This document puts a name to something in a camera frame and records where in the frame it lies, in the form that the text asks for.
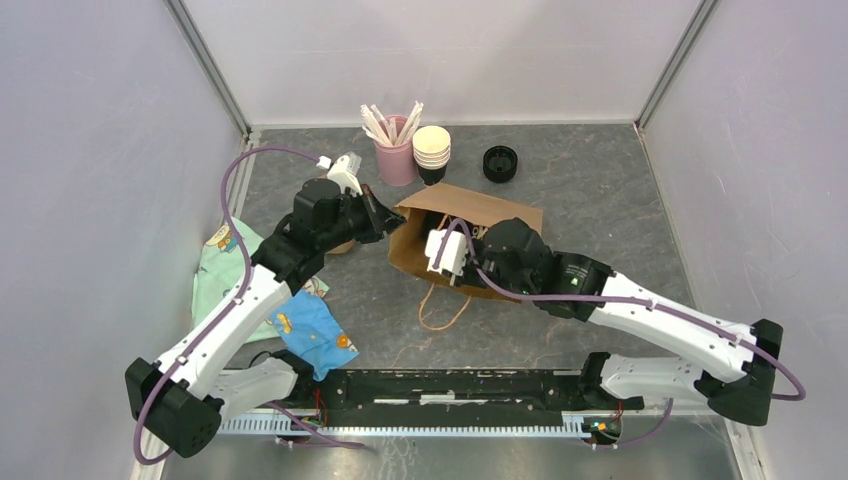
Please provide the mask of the brown paper takeout bag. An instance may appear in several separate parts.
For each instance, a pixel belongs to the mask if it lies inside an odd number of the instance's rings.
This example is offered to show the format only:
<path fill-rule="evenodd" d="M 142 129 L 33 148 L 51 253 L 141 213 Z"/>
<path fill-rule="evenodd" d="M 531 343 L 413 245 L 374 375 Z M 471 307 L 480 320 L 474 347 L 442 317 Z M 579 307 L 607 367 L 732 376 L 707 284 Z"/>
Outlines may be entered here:
<path fill-rule="evenodd" d="M 480 239 L 495 223 L 518 217 L 537 232 L 542 231 L 543 211 L 536 207 L 504 200 L 472 190 L 438 183 L 428 186 L 400 201 L 395 211 L 406 217 L 406 224 L 390 235 L 388 261 L 403 273 L 429 284 L 419 303 L 418 320 L 430 331 L 443 331 L 456 323 L 474 299 L 508 301 L 489 288 L 463 285 L 462 277 L 450 277 L 426 270 L 425 245 L 430 230 L 460 231 L 472 242 Z M 437 287 L 444 287 L 465 297 L 465 302 L 450 321 L 433 326 L 427 323 L 425 307 Z"/>

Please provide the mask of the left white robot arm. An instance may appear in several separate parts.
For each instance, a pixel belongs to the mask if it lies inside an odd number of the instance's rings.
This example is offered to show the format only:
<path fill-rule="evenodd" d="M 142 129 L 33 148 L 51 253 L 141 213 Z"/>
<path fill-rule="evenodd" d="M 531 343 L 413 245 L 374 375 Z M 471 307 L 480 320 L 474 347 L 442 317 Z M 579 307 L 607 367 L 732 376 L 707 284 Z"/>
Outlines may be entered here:
<path fill-rule="evenodd" d="M 305 182 L 292 212 L 249 256 L 245 274 L 201 324 L 157 360 L 137 358 L 127 367 L 134 436 L 148 431 L 167 454 L 188 458 L 211 442 L 225 417 L 278 398 L 290 407 L 306 405 L 313 379 L 282 360 L 272 358 L 229 378 L 221 372 L 272 311 L 324 267 L 329 251 L 349 241 L 378 242 L 405 222 L 366 184 Z"/>

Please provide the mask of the brown cardboard cup carriers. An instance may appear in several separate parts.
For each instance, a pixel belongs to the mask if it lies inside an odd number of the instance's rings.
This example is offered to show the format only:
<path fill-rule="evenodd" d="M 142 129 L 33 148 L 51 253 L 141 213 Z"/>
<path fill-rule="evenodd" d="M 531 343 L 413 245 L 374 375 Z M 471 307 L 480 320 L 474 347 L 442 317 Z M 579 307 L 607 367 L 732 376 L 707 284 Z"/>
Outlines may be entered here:
<path fill-rule="evenodd" d="M 355 244 L 356 244 L 356 242 L 355 242 L 354 240 L 347 241 L 347 242 L 345 242 L 345 243 L 343 243 L 343 244 L 341 244 L 341 245 L 339 245 L 339 246 L 337 246 L 337 247 L 335 247 L 335 248 L 333 248 L 333 249 L 329 250 L 329 251 L 327 252 L 327 254 L 328 254 L 328 255 L 342 255 L 342 254 L 345 254 L 345 253 L 349 252 L 349 251 L 350 251 L 350 250 L 354 247 L 354 245 L 355 245 Z"/>

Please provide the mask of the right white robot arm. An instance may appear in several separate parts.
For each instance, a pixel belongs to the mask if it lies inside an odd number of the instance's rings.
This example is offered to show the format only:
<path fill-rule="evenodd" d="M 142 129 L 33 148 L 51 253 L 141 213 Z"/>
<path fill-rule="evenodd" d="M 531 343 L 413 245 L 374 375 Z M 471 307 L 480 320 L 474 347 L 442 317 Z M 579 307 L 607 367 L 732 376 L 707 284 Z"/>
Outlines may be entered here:
<path fill-rule="evenodd" d="M 590 354 L 577 392 L 591 408 L 646 397 L 687 399 L 737 423 L 768 422 L 783 336 L 775 322 L 722 320 L 671 301 L 591 257 L 551 249 L 519 218 L 470 241 L 464 272 L 473 285 L 551 316 L 616 329 L 668 351 L 654 358 Z"/>

